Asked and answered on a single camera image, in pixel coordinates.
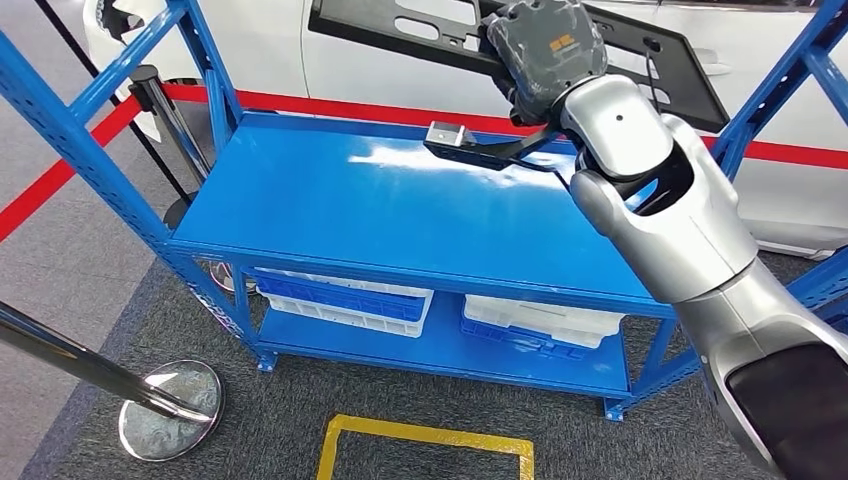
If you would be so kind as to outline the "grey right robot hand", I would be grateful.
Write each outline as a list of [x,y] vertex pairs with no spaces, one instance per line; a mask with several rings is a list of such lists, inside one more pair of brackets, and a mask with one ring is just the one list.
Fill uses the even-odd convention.
[[509,74],[493,82],[516,126],[547,123],[563,94],[606,73],[602,36],[581,1],[513,1],[482,25],[486,47]]

